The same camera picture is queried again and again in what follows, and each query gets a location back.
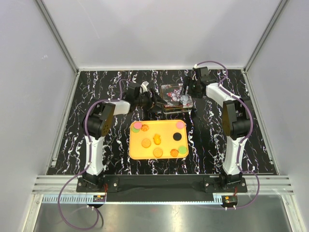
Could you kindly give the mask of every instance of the pink cookie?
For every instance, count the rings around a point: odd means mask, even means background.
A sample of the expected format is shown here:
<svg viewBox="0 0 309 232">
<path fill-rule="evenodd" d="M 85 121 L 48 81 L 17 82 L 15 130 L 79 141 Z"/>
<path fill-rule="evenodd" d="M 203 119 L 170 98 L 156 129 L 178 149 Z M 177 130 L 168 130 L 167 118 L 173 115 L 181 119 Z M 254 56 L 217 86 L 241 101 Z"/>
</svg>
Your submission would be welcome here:
<svg viewBox="0 0 309 232">
<path fill-rule="evenodd" d="M 177 122 L 177 123 L 176 123 L 176 127 L 177 127 L 178 129 L 182 129 L 182 128 L 184 128 L 184 123 L 183 123 L 183 122 Z"/>
<path fill-rule="evenodd" d="M 134 123 L 133 126 L 134 126 L 135 129 L 139 130 L 141 128 L 141 122 L 136 122 L 136 123 Z"/>
</svg>

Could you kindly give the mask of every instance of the bracket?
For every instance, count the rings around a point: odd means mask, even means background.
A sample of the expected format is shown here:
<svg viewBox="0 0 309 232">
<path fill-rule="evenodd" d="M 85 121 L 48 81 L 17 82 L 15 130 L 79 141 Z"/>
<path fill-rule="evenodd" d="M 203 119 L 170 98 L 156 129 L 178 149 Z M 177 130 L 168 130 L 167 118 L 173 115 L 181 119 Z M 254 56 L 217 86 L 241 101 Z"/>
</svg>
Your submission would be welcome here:
<svg viewBox="0 0 309 232">
<path fill-rule="evenodd" d="M 241 182 L 238 184 L 233 184 L 231 186 L 222 187 L 221 179 L 219 177 L 205 177 L 204 178 L 204 187 L 206 193 L 234 193 L 235 187 L 237 187 L 238 193 L 248 192 L 247 184 L 245 178 L 241 179 Z"/>
<path fill-rule="evenodd" d="M 94 185 L 80 177 L 78 178 L 76 192 L 105 192 L 104 184 L 107 184 L 107 192 L 118 192 L 119 178 L 115 176 L 100 176 L 98 184 Z"/>
</svg>

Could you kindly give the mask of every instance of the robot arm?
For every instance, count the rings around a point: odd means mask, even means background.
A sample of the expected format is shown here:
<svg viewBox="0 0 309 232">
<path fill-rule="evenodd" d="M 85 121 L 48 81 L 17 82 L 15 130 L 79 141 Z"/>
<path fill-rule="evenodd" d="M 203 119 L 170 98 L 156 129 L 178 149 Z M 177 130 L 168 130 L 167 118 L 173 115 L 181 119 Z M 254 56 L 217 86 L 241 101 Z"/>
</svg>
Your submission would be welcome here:
<svg viewBox="0 0 309 232">
<path fill-rule="evenodd" d="M 86 140 L 86 160 L 90 158 L 91 148 L 91 161 L 86 163 L 85 167 L 89 166 L 83 174 L 83 179 L 87 182 L 97 185 L 99 174 L 103 171 L 102 164 L 102 150 L 103 142 L 106 134 L 109 132 L 112 119 L 115 115 L 126 115 L 135 110 L 136 107 L 141 107 L 149 112 L 154 109 L 158 104 L 167 104 L 162 100 L 158 94 L 151 88 L 147 88 L 148 82 L 143 82 L 141 85 L 131 83 L 125 93 L 123 99 L 120 101 L 104 101 L 98 103 L 94 109 L 89 113 L 87 121 L 87 129 L 91 142 L 84 130 Z M 90 106 L 98 100 L 93 99 Z M 85 116 L 83 115 L 83 129 L 85 123 Z"/>
<path fill-rule="evenodd" d="M 223 130 L 226 134 L 227 146 L 223 171 L 220 174 L 222 186 L 228 186 L 239 183 L 242 173 L 239 171 L 243 157 L 243 151 L 247 139 L 240 141 L 248 134 L 250 130 L 250 118 L 245 108 L 237 101 L 234 96 L 241 99 L 252 112 L 252 103 L 250 98 L 241 98 L 229 92 L 222 85 L 218 85 L 215 78 L 209 76 L 208 68 L 193 68 L 195 75 L 186 77 L 183 83 L 182 94 L 191 95 L 193 98 L 202 98 L 207 96 L 215 100 L 223 109 Z"/>
</svg>

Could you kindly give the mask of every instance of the cable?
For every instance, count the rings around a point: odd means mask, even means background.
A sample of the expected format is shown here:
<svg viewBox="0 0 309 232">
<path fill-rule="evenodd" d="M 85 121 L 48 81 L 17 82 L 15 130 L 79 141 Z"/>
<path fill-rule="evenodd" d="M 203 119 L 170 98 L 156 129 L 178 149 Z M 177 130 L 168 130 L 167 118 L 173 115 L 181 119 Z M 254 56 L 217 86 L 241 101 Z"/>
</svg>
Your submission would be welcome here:
<svg viewBox="0 0 309 232">
<path fill-rule="evenodd" d="M 81 209 L 86 209 L 86 208 L 89 208 L 89 207 L 83 206 L 83 207 L 81 207 L 81 208 L 75 209 L 74 211 L 72 211 L 72 212 L 67 216 L 67 218 L 73 216 L 76 212 L 80 211 Z M 98 213 L 99 213 L 99 216 L 100 216 L 100 218 L 101 218 L 101 220 L 102 220 L 102 223 L 103 223 L 104 220 L 103 220 L 102 213 L 101 213 L 100 211 L 99 211 Z M 49 224 L 51 224 L 51 225 L 58 225 L 58 224 L 60 224 L 61 222 L 63 222 L 62 219 L 59 220 L 59 221 L 57 221 L 57 222 L 52 222 L 52 221 L 49 219 L 49 218 L 50 218 L 49 216 L 50 216 L 50 214 L 48 213 L 48 210 L 46 210 L 46 212 L 45 212 L 45 217 L 46 217 L 47 222 L 48 222 Z"/>
<path fill-rule="evenodd" d="M 121 82 L 123 81 L 128 81 L 128 82 L 132 82 L 132 81 L 129 81 L 129 80 L 126 80 L 126 79 L 121 79 L 119 81 L 119 87 L 120 87 L 120 99 L 122 99 L 122 86 L 121 86 Z M 89 139 L 89 160 L 88 160 L 88 164 L 87 166 L 85 167 L 84 170 L 80 171 L 78 174 L 76 174 L 75 176 L 73 176 L 70 180 L 67 181 L 67 183 L 64 184 L 64 186 L 62 187 L 62 189 L 60 190 L 59 192 L 59 195 L 58 195 L 58 200 L 57 200 L 57 205 L 58 205 L 58 211 L 59 211 L 59 214 L 62 218 L 62 220 L 70 227 L 72 227 L 73 229 L 76 229 L 76 230 L 80 230 L 80 231 L 88 231 L 88 230 L 91 230 L 93 229 L 96 224 L 98 223 L 98 219 L 99 219 L 99 216 L 100 216 L 100 211 L 94 207 L 92 207 L 92 209 L 94 209 L 97 213 L 97 220 L 96 222 L 91 226 L 91 227 L 88 227 L 88 228 L 80 228 L 80 227 L 76 227 L 74 225 L 72 225 L 71 223 L 69 223 L 66 218 L 64 217 L 63 213 L 62 213 L 62 210 L 61 210 L 61 206 L 60 206 L 60 197 L 61 197 L 61 194 L 63 192 L 63 190 L 65 189 L 65 187 L 69 184 L 69 182 L 71 182 L 74 178 L 78 177 L 79 175 L 83 174 L 84 172 L 87 171 L 87 169 L 90 167 L 90 164 L 91 164 L 91 158 L 92 158 L 92 147 L 91 147 L 91 137 L 89 135 L 89 131 L 88 131 L 88 127 L 87 127 L 87 123 L 88 123 L 88 118 L 89 118 L 89 115 L 90 115 L 90 112 L 92 111 L 92 109 L 99 103 L 102 103 L 102 102 L 109 102 L 109 100 L 99 100 L 99 101 L 96 101 L 95 103 L 92 104 L 92 106 L 89 108 L 87 114 L 86 114 L 86 117 L 85 117 L 85 121 L 84 121 L 84 128 L 85 128 L 85 132 L 86 132 L 86 135 Z"/>
<path fill-rule="evenodd" d="M 236 194 L 237 194 L 237 186 L 235 187 L 235 192 L 234 192 L 233 196 L 236 196 Z"/>
<path fill-rule="evenodd" d="M 199 66 L 199 65 L 205 64 L 205 63 L 215 63 L 215 64 L 219 64 L 221 67 L 224 68 L 224 70 L 225 70 L 225 76 L 224 76 L 224 77 L 222 78 L 222 80 L 220 80 L 219 83 L 218 83 L 218 85 L 221 85 L 222 82 L 227 78 L 227 75 L 228 75 L 228 70 L 227 70 L 227 68 L 226 68 L 223 64 L 221 64 L 221 63 L 219 63 L 219 62 L 217 62 L 217 61 L 213 61 L 213 60 L 202 61 L 202 62 L 196 64 L 196 66 Z"/>
<path fill-rule="evenodd" d="M 195 68 L 197 68 L 199 65 L 204 64 L 204 63 L 215 63 L 215 64 L 219 64 L 221 67 L 224 68 L 224 70 L 225 70 L 225 76 L 224 76 L 224 78 L 223 78 L 222 80 L 219 81 L 219 83 L 218 83 L 218 88 L 219 88 L 220 90 L 222 90 L 224 93 L 226 93 L 228 96 L 230 96 L 231 98 L 237 100 L 241 105 L 243 105 L 243 107 L 246 109 L 246 111 L 248 112 L 248 115 L 249 115 L 249 119 L 250 119 L 250 129 L 249 129 L 248 134 L 247 134 L 247 135 L 240 141 L 240 143 L 239 143 L 238 150 L 237 150 L 237 158 L 236 158 L 236 162 L 237 162 L 237 163 L 236 163 L 236 164 L 237 164 L 237 167 L 238 167 L 238 169 L 239 169 L 239 171 L 240 171 L 241 173 L 243 173 L 243 174 L 250 173 L 250 174 L 253 174 L 253 175 L 255 176 L 256 181 L 257 181 L 257 191 L 256 191 L 256 195 L 254 196 L 254 198 L 253 198 L 248 204 L 245 204 L 245 205 L 243 205 L 243 206 L 237 207 L 237 209 L 242 209 L 242 208 L 245 208 L 245 207 L 251 205 L 251 204 L 256 200 L 256 198 L 257 198 L 257 196 L 258 196 L 258 194 L 259 194 L 259 192 L 260 192 L 260 180 L 259 180 L 259 177 L 257 176 L 257 174 L 254 173 L 254 172 L 252 172 L 252 171 L 243 171 L 243 170 L 241 169 L 241 167 L 240 167 L 240 164 L 239 164 L 239 157 L 240 157 L 241 144 L 242 144 L 243 141 L 245 141 L 246 139 L 248 139 L 248 138 L 250 137 L 250 135 L 252 134 L 252 131 L 253 131 L 253 117 L 252 117 L 252 114 L 251 114 L 251 112 L 250 112 L 248 106 L 247 106 L 241 99 L 237 98 L 237 97 L 234 96 L 234 95 L 231 95 L 231 93 L 230 93 L 229 91 L 227 91 L 227 90 L 222 86 L 222 82 L 227 78 L 227 75 L 228 75 L 227 68 L 226 68 L 223 64 L 221 64 L 221 63 L 219 63 L 219 62 L 217 62 L 217 61 L 213 61 L 213 60 L 208 60 L 208 61 L 200 62 L 200 63 L 198 63 L 197 65 L 195 65 Z"/>
</svg>

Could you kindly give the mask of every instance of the aluminum frame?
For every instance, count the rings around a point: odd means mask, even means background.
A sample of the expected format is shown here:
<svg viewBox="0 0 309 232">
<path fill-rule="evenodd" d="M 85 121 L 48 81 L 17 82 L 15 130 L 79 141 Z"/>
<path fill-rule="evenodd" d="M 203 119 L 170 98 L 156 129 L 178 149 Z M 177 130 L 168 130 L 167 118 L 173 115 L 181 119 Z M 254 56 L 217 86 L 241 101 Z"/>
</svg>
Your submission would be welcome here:
<svg viewBox="0 0 309 232">
<path fill-rule="evenodd" d="M 72 175 L 40 175 L 37 177 L 32 194 L 32 203 L 29 208 L 28 217 L 24 225 L 23 232 L 31 232 L 35 227 L 36 220 L 42 199 L 45 194 L 59 193 L 62 186 L 72 177 Z M 257 182 L 255 176 L 245 175 L 248 193 L 253 194 L 257 189 Z M 280 195 L 282 197 L 284 207 L 289 219 L 289 223 L 294 232 L 304 232 L 306 228 L 304 226 L 302 217 L 297 207 L 294 192 L 288 176 L 285 175 L 260 175 L 260 194 L 261 195 Z M 81 195 L 83 193 L 76 192 L 77 178 L 72 180 L 70 184 L 65 188 L 63 194 L 69 195 Z M 225 193 L 216 193 L 216 195 L 226 195 Z M 199 202 L 192 202 L 188 204 L 199 204 Z"/>
<path fill-rule="evenodd" d="M 252 66 L 256 56 L 258 55 L 258 53 L 260 52 L 261 48 L 264 45 L 264 42 L 266 41 L 267 37 L 269 36 L 270 32 L 272 31 L 272 29 L 274 28 L 276 22 L 278 21 L 281 13 L 283 12 L 285 6 L 287 5 L 289 0 L 281 0 L 274 12 L 274 14 L 272 15 L 268 25 L 266 26 L 259 42 L 257 43 L 252 55 L 250 56 L 247 64 L 244 67 L 244 70 L 247 72 L 249 71 L 250 67 Z"/>
<path fill-rule="evenodd" d="M 251 84 L 251 80 L 248 77 L 248 73 L 245 72 L 244 70 L 242 70 L 242 75 L 245 79 L 245 82 L 246 82 L 246 85 L 247 85 L 247 88 L 248 88 L 250 99 L 251 99 L 251 102 L 252 102 L 252 105 L 253 105 L 253 108 L 254 108 L 254 112 L 255 112 L 256 117 L 257 117 L 257 121 L 258 121 L 259 126 L 260 126 L 260 130 L 261 130 L 261 133 L 262 133 L 262 136 L 263 136 L 263 139 L 264 139 L 264 143 L 265 143 L 265 146 L 266 146 L 266 149 L 267 149 L 269 159 L 274 164 L 277 174 L 280 175 L 278 163 L 276 161 L 276 158 L 273 155 L 274 154 L 273 148 L 272 148 L 272 145 L 271 145 L 271 142 L 270 142 L 270 139 L 269 139 L 266 127 L 265 127 L 265 122 L 264 122 L 263 117 L 260 113 L 260 107 L 259 107 L 259 104 L 257 102 L 256 95 L 255 95 L 255 92 L 254 92 L 252 84 Z"/>
<path fill-rule="evenodd" d="M 57 27 L 56 27 L 51 15 L 49 14 L 48 9 L 45 6 L 43 0 L 35 0 L 35 2 L 37 3 L 43 17 L 45 18 L 47 25 L 49 26 L 52 34 L 54 35 L 54 38 L 56 39 L 57 43 L 59 44 L 61 51 L 63 52 L 64 56 L 66 57 L 69 65 L 71 66 L 74 73 L 77 74 L 78 67 L 75 64 L 71 54 L 69 53 L 69 50 L 67 49 L 65 43 L 63 42 L 63 39 L 62 39 L 62 37 L 61 37 Z"/>
<path fill-rule="evenodd" d="M 64 111 L 63 111 L 63 114 L 62 114 L 62 119 L 61 119 L 61 122 L 59 124 L 57 134 L 56 134 L 56 137 L 55 137 L 55 140 L 54 140 L 53 150 L 51 152 L 49 162 L 48 162 L 48 166 L 45 170 L 45 173 L 48 172 L 48 169 L 50 167 L 55 167 L 55 165 L 56 165 L 56 161 L 57 161 L 57 158 L 58 158 L 58 155 L 59 155 L 59 150 L 60 150 L 60 146 L 61 146 L 63 133 L 64 133 L 64 130 L 66 128 L 66 124 L 67 124 L 67 120 L 68 120 L 68 117 L 69 117 L 69 112 L 70 112 L 71 105 L 72 105 L 72 102 L 73 102 L 73 98 L 74 98 L 74 94 L 75 94 L 75 91 L 76 91 L 79 76 L 80 76 L 80 72 L 78 72 L 75 75 L 75 78 L 72 82 L 70 92 L 69 92 L 69 95 L 67 97 L 65 107 L 64 107 Z"/>
</svg>

